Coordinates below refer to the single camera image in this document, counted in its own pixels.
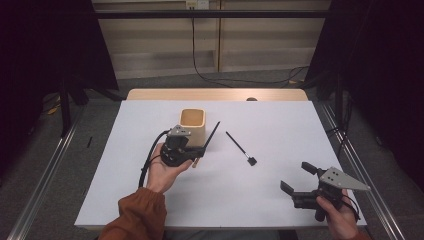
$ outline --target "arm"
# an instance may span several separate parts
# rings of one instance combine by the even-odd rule
[[[165,225],[165,193],[192,161],[168,167],[160,157],[162,144],[152,154],[146,188],[119,200],[119,217],[105,226],[99,240],[162,239]]]
[[[347,191],[345,189],[343,189],[343,194],[347,196]],[[327,212],[326,218],[328,228],[334,239],[370,240],[366,234],[358,231],[355,216],[351,209],[343,205],[340,210],[337,210],[331,202],[321,196],[318,196],[316,200]],[[343,197],[343,201],[351,204],[347,197]]]

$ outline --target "sleeve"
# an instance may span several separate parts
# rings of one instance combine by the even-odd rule
[[[165,196],[146,188],[118,202],[119,217],[107,224],[99,240],[158,239],[164,232]]]
[[[367,234],[359,232],[354,238],[350,238],[347,240],[371,240],[371,238]]]

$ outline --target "white table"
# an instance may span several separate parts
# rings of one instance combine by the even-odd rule
[[[206,111],[207,135],[221,124],[197,167],[181,174],[166,192],[168,229],[326,225],[314,219],[314,210],[295,209],[279,188],[280,180],[295,191],[317,188],[317,177],[301,169],[303,161],[341,169],[312,102],[131,100],[121,105],[76,226],[100,229],[118,217],[117,201],[136,190],[154,139],[178,123],[184,108]],[[256,158],[255,166],[225,131]]]

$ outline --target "hand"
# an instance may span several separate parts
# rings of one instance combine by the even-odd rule
[[[169,167],[160,157],[160,149],[163,143],[156,145],[152,154],[152,159],[149,167],[149,176],[147,178],[146,188],[153,192],[164,193],[171,188],[177,176],[187,170],[193,163],[188,160],[178,167]]]
[[[347,196],[346,189],[343,189],[343,194]],[[351,209],[343,205],[340,210],[337,210],[330,201],[321,196],[318,196],[316,200],[327,212],[328,228],[334,239],[350,239],[358,234],[355,215]],[[351,204],[347,197],[343,197],[343,201]]]

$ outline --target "small box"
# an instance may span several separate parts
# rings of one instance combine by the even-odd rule
[[[206,113],[203,109],[183,109],[180,125],[190,132],[187,147],[202,147],[206,141]]]

